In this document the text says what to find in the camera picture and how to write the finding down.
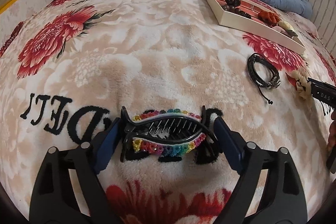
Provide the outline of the person's right hand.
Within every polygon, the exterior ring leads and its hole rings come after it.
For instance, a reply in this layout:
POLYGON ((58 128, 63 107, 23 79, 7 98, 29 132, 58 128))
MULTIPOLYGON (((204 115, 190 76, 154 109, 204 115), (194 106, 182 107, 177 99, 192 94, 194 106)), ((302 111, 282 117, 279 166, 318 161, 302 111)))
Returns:
POLYGON ((326 166, 328 170, 335 174, 335 133, 336 133, 336 117, 335 117, 335 110, 331 114, 332 123, 329 127, 329 138, 328 138, 328 157, 326 161, 326 166))

